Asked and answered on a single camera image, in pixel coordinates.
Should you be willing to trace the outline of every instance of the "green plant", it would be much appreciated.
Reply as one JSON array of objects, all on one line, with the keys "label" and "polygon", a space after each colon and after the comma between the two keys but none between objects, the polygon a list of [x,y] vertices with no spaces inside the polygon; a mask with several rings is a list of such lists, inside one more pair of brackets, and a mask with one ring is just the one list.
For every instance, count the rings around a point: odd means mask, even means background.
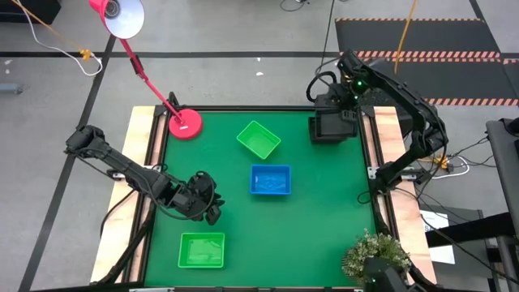
[{"label": "green plant", "polygon": [[370,257],[389,260],[404,273],[409,272],[411,267],[409,254],[404,252],[398,240],[391,235],[369,234],[364,230],[364,236],[342,257],[342,271],[362,285],[367,280],[364,275],[364,260]]}]

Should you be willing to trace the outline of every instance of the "lamp shade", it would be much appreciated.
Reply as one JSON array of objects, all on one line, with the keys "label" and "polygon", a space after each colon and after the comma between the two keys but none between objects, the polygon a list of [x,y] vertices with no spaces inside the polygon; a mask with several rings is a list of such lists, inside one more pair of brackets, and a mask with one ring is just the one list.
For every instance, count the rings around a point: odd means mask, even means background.
[{"label": "lamp shade", "polygon": [[88,0],[99,13],[106,29],[120,39],[134,37],[144,24],[144,7],[140,0]]}]

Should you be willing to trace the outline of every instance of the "white paper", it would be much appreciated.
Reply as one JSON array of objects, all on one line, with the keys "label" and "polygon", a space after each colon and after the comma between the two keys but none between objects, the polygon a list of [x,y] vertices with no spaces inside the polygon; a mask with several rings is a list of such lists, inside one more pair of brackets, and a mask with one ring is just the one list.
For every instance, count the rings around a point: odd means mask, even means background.
[{"label": "white paper", "polygon": [[[420,210],[423,218],[427,223],[431,224],[436,229],[448,226],[448,216],[443,213],[434,213]],[[432,230],[432,228],[423,222],[425,231]],[[453,246],[433,247],[429,248],[431,260],[439,263],[455,264]]]}]

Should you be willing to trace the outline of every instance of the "gray floor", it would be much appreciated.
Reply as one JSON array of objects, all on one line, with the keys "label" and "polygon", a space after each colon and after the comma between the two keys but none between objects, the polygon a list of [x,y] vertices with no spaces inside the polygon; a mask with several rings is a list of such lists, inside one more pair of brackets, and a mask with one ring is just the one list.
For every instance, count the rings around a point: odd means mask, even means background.
[{"label": "gray floor", "polygon": [[[336,17],[406,17],[410,0],[337,2]],[[503,52],[519,52],[515,0],[478,1]],[[320,51],[330,0],[311,1],[286,13],[277,0],[147,0],[142,32],[130,40],[135,50],[178,51]],[[92,50],[103,50],[108,33],[87,1],[62,1],[54,27]],[[416,17],[474,18],[468,0],[420,1]],[[48,45],[67,47],[37,27]],[[0,51],[42,51],[25,24],[0,24]],[[115,50],[122,47],[118,44]],[[337,51],[332,27],[328,51]],[[174,90],[187,104],[302,105],[318,58],[144,59],[146,72],[164,93]],[[87,65],[94,71],[95,64]],[[124,58],[112,58],[90,123],[105,130],[121,148],[134,105],[155,105]],[[0,286],[15,291],[52,197],[65,156],[64,141],[74,130],[92,85],[66,58],[0,58],[0,81],[25,85],[19,96],[0,98]],[[517,107],[440,107],[453,152],[479,140],[489,119],[515,118]],[[475,161],[488,157],[488,144],[467,151]],[[62,207],[38,269],[33,289],[85,285],[99,242],[112,183],[76,163]],[[432,182],[427,193],[442,204],[480,208],[485,215],[506,210],[494,169],[474,167],[466,176]],[[486,290],[485,279],[438,275],[452,288]]]}]

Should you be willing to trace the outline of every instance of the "green table surface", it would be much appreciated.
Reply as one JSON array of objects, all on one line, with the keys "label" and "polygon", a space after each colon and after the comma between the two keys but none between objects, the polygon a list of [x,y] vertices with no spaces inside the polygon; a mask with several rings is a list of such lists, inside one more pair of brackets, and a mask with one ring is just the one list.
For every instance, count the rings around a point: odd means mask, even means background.
[{"label": "green table surface", "polygon": [[[225,205],[214,226],[157,212],[146,286],[356,286],[341,257],[364,229],[375,232],[371,206],[357,202],[368,188],[361,140],[311,144],[312,114],[205,112],[195,140],[168,138],[168,172],[187,180],[207,171]],[[252,120],[281,138],[264,161],[236,140]],[[254,164],[290,165],[292,194],[250,194]],[[188,232],[225,233],[224,267],[179,268],[180,236]]]}]

